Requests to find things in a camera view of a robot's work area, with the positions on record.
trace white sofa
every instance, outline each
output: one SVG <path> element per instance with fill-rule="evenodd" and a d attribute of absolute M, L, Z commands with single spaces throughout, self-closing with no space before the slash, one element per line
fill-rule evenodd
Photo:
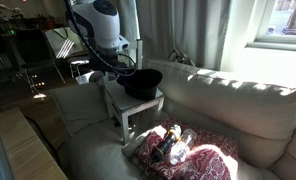
<path fill-rule="evenodd" d="M 144 68 L 163 74 L 158 88 L 165 101 L 158 120 L 149 119 L 150 110 L 132 117 L 136 128 L 131 145 L 140 144 L 144 135 L 135 137 L 171 115 L 234 138 L 239 151 L 237 179 L 296 179 L 296 88 L 246 82 L 231 73 L 179 63 L 143 62 Z M 108 118 L 96 84 L 56 89 L 52 94 L 68 128 L 66 143 L 75 179 L 146 179 L 122 153 L 121 129 Z"/>

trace white side table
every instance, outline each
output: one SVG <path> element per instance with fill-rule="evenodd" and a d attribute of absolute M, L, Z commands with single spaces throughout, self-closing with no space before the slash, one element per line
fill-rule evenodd
<path fill-rule="evenodd" d="M 77 76 L 75 79 L 77 80 L 78 84 L 86 84 L 89 83 L 89 77 L 95 73 L 95 71 L 83 74 L 81 76 Z"/>
<path fill-rule="evenodd" d="M 159 113 L 164 103 L 164 96 L 159 89 L 157 89 L 155 99 L 143 101 L 126 94 L 125 88 L 116 81 L 105 83 L 105 95 L 109 116 L 113 117 L 115 115 L 122 126 L 125 145 L 129 142 L 128 117 L 157 105 L 156 113 Z"/>

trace window frame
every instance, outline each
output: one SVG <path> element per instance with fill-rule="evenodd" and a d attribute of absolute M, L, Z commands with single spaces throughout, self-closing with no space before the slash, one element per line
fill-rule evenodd
<path fill-rule="evenodd" d="M 296 51 L 296 35 L 266 35 L 276 1 L 256 0 L 247 47 Z"/>

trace plastic bottle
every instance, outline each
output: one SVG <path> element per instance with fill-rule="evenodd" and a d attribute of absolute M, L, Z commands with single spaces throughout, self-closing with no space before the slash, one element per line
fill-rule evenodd
<path fill-rule="evenodd" d="M 191 129 L 186 129 L 183 132 L 180 139 L 171 148 L 169 159 L 172 165 L 186 160 L 187 154 L 194 145 L 196 138 L 197 134 Z"/>
<path fill-rule="evenodd" d="M 181 128 L 179 125 L 175 124 L 167 132 L 167 137 L 161 141 L 151 153 L 151 162 L 159 162 L 164 158 L 164 154 L 169 150 L 171 145 L 176 142 L 181 135 Z"/>

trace wooden floor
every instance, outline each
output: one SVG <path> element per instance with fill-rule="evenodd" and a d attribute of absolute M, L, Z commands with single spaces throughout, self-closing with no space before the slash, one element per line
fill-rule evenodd
<path fill-rule="evenodd" d="M 37 72 L 40 78 L 36 79 L 36 82 L 43 81 L 45 83 L 45 86 L 39 89 L 41 93 L 47 96 L 44 99 L 34 99 L 34 95 L 25 82 L 18 80 L 13 82 L 11 78 L 0 80 L 0 106 L 2 111 L 18 107 L 25 116 L 37 122 L 46 138 L 58 151 L 65 172 L 67 161 L 64 146 L 62 146 L 65 125 L 49 90 L 77 85 L 77 82 L 71 78 L 69 71 L 66 69 L 61 69 L 61 72 L 66 84 L 61 81 L 55 70 L 49 69 L 45 72 Z"/>

